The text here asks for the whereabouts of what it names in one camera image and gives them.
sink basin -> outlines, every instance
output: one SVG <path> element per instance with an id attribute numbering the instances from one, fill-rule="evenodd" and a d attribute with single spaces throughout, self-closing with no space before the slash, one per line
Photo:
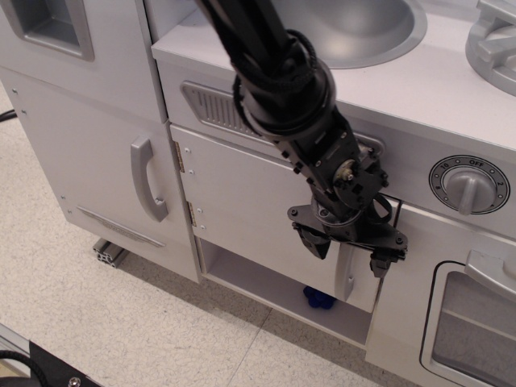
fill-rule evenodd
<path id="1" fill-rule="evenodd" d="M 273 0 L 286 28 L 301 31 L 332 69 L 385 63 L 415 48 L 427 16 L 415 0 Z"/>

oven knob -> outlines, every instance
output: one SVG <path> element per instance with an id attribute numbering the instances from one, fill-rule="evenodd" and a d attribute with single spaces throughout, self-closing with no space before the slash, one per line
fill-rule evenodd
<path id="1" fill-rule="evenodd" d="M 446 193 L 460 214 L 470 215 L 490 208 L 497 197 L 497 187 L 481 171 L 460 171 L 450 177 Z"/>

cable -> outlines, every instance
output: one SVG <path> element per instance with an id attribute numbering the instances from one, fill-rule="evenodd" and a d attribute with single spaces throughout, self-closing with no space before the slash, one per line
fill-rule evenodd
<path id="1" fill-rule="evenodd" d="M 14 109 L 8 110 L 0 114 L 0 123 L 3 121 L 7 121 L 8 119 L 15 119 L 16 117 L 18 117 L 18 115 L 16 114 Z"/>
<path id="2" fill-rule="evenodd" d="M 51 387 L 50 384 L 47 382 L 47 377 L 45 376 L 43 370 L 30 357 L 15 351 L 0 351 L 0 359 L 16 360 L 20 363 L 25 364 L 28 368 L 31 369 L 31 371 L 37 377 L 38 381 L 41 384 L 41 387 Z"/>

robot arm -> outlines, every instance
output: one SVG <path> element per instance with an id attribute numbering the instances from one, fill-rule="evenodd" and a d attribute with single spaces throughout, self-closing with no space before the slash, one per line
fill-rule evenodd
<path id="1" fill-rule="evenodd" d="M 383 277 L 405 259 L 407 238 L 388 222 L 392 208 L 377 150 L 360 143 L 335 106 L 335 84 L 310 41 L 286 31 L 270 0 L 196 0 L 237 72 L 235 106 L 306 177 L 312 203 L 289 209 L 302 242 L 324 259 L 332 240 L 372 251 Z M 377 206 L 387 215 L 381 217 Z"/>

tile floor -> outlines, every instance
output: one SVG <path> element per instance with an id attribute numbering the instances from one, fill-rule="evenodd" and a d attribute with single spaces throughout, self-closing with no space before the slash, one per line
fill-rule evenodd
<path id="1" fill-rule="evenodd" d="M 133 255 L 99 263 L 98 237 L 65 221 L 17 119 L 0 123 L 0 182 L 0 323 L 105 387 L 414 386 L 213 282 Z"/>

